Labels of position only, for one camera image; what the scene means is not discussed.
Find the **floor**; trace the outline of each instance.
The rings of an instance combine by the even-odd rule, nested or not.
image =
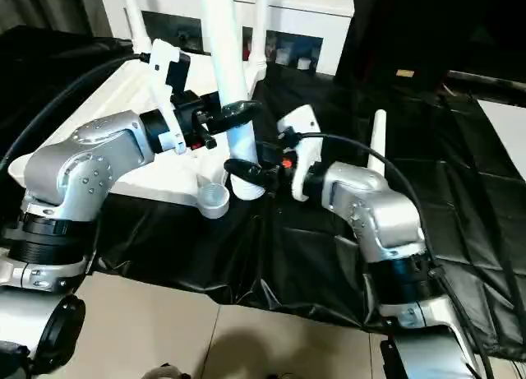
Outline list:
[[[76,353],[46,379],[140,379],[164,363],[202,379],[385,378],[380,335],[103,274],[77,295],[87,316]],[[511,363],[492,364],[496,378],[518,377]]]

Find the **black fabric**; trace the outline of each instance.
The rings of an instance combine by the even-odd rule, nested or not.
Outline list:
[[[25,35],[8,44],[0,37],[0,52],[16,53],[19,41],[33,41],[30,33]],[[60,45],[74,47],[68,38],[54,35],[46,34],[46,41],[53,38],[54,52],[63,51]],[[85,57],[90,59],[78,57],[76,64],[88,69],[93,64]],[[31,60],[28,55],[22,63]],[[2,67],[14,62],[2,60]],[[62,60],[54,65],[60,68]],[[52,76],[48,80],[27,95],[56,84]],[[6,84],[3,76],[0,81]],[[76,105],[83,99],[79,96]],[[488,352],[526,359],[519,329],[524,309],[515,307],[517,298],[510,292],[516,284],[526,294],[526,186],[477,104],[348,90],[275,65],[269,65],[254,99],[264,105],[254,124],[258,139],[266,141],[275,139],[279,118],[311,104],[322,131],[368,143],[374,112],[386,109],[387,157],[422,200],[437,256]],[[2,136],[20,131],[37,108],[12,99],[12,110],[0,118]],[[66,116],[65,111],[58,114],[54,125]],[[367,161],[363,153],[334,142],[324,142],[322,158],[358,165]],[[390,184],[399,188],[394,180]],[[287,187],[254,202],[231,197],[225,217],[206,220],[192,208],[110,195],[100,221],[101,259],[109,272],[206,293],[218,303],[381,332],[366,265],[341,219],[314,202],[295,201]]]

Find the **black clamp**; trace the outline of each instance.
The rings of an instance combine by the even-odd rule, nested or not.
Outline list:
[[[262,109],[256,101],[238,101],[221,108],[217,92],[201,97],[192,91],[174,93],[171,102],[185,142],[193,150],[202,146],[214,149],[217,142],[213,135],[250,122]],[[160,111],[155,109],[143,113],[141,121],[152,149],[155,153],[161,153],[163,149],[159,135],[168,132],[168,126]]]
[[[257,146],[261,165],[244,159],[228,159],[224,168],[232,175],[274,193],[281,184],[292,180],[293,160],[285,157],[277,145],[258,142]]]

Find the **robotic arm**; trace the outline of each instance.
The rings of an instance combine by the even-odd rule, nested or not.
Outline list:
[[[214,148],[214,134],[251,121],[260,108],[252,101],[221,108],[217,93],[185,92],[172,102],[193,148]],[[49,373],[71,358],[85,316],[73,292],[92,255],[96,217],[123,174],[173,147],[164,141],[168,132],[159,111],[126,111],[88,122],[31,156],[20,218],[3,233],[10,249],[0,256],[1,378]]]

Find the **black cable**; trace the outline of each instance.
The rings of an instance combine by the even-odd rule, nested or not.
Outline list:
[[[420,204],[420,200],[418,200],[417,194],[413,190],[413,186],[411,186],[411,182],[404,176],[404,174],[393,163],[391,163],[386,157],[384,157],[383,155],[381,155],[380,153],[378,153],[376,150],[372,149],[371,147],[364,145],[361,142],[355,141],[354,139],[347,138],[346,136],[325,134],[323,132],[298,133],[297,136],[299,139],[327,138],[327,139],[332,139],[335,141],[342,141],[351,146],[358,147],[362,150],[365,150],[368,154],[372,155],[373,157],[376,157],[379,161],[384,163],[386,168],[388,168],[391,172],[393,172],[398,178],[398,180],[404,185],[405,189],[407,190],[406,192],[409,195],[409,199],[413,202],[413,204],[417,208],[417,212],[420,215],[420,225],[422,228],[422,232],[424,234],[424,238],[426,240],[427,252],[429,254],[429,257],[433,265],[438,267],[438,265],[436,264],[435,252],[431,245],[431,239],[429,239],[429,233],[427,232],[427,222],[423,216],[423,210],[422,210],[422,205]],[[468,330],[469,334],[471,335],[471,338],[473,339],[473,342],[475,346],[477,347],[478,353],[480,354],[480,357],[482,359],[482,365],[484,366],[484,370],[486,371],[487,379],[494,379],[493,370],[491,369],[491,363],[490,363],[489,358],[487,357],[487,353],[483,347],[482,341],[480,340],[473,323],[469,319],[469,316],[466,313],[466,310],[462,306],[462,303],[459,301],[459,298],[455,294],[450,283],[445,278],[444,271],[434,270],[433,274],[438,279],[438,282],[440,286],[442,287],[442,289],[444,290],[444,292],[450,297],[451,302],[453,303],[454,309],[460,315],[460,320],[463,322],[464,327]]]
[[[25,143],[28,136],[30,136],[30,134],[36,128],[41,126],[42,123],[45,122],[46,119],[48,119],[48,117],[51,116],[53,112],[58,108],[58,106],[60,106],[64,102],[64,100],[66,100],[73,92],[81,88],[89,80],[97,77],[103,72],[107,72],[109,68],[115,67],[116,65],[120,65],[125,61],[146,58],[146,54],[128,54],[126,56],[114,58],[112,60],[104,62],[98,65],[97,67],[91,69],[90,71],[84,73],[83,75],[77,77],[68,87],[62,90],[57,96],[55,96],[55,98],[53,98],[48,104],[46,104],[46,106],[44,106],[42,110],[40,110],[40,112],[37,113],[37,115],[31,120],[27,127],[24,128],[20,135],[15,139],[12,145],[9,146],[9,149],[7,149],[5,155],[0,161],[0,183],[6,177],[7,167],[11,163],[12,158],[20,154],[20,148]]]

